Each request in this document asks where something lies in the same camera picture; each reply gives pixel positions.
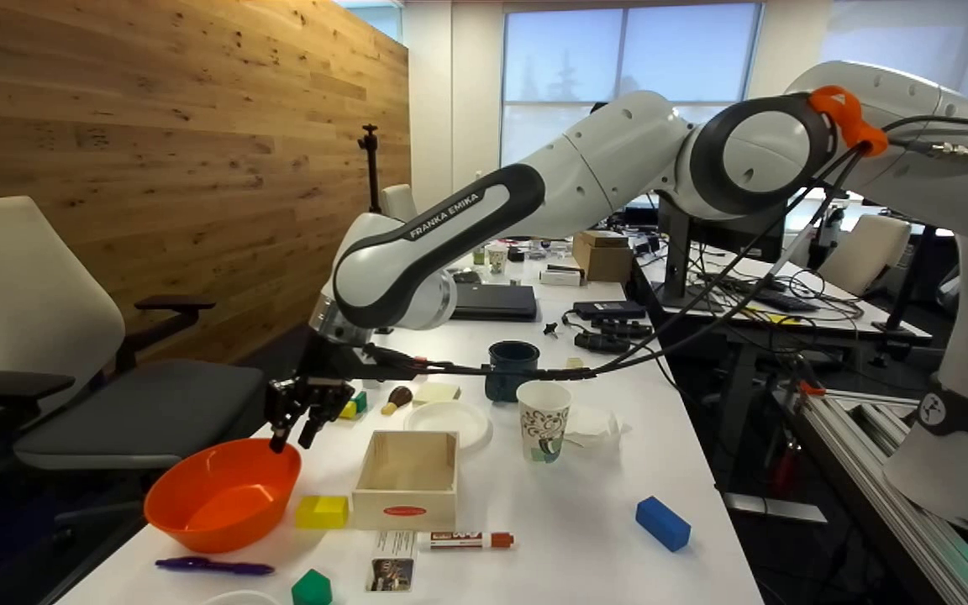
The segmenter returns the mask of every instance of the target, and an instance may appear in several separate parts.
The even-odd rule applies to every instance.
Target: blue cup
[[[541,351],[520,338],[500,338],[486,351],[492,369],[483,394],[493,404],[518,404],[518,386],[539,375]]]

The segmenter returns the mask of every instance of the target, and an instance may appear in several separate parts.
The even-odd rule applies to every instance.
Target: wooden wall
[[[408,49],[328,0],[0,0],[0,194],[35,194],[130,321],[220,307],[158,355],[302,321],[380,185],[409,177]]]

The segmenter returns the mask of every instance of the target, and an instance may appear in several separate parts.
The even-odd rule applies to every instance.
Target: small box
[[[456,435],[375,430],[350,502],[354,526],[453,530]]]
[[[624,282],[633,268],[633,251],[627,251],[624,234],[577,232],[576,262],[584,268],[587,282]]]

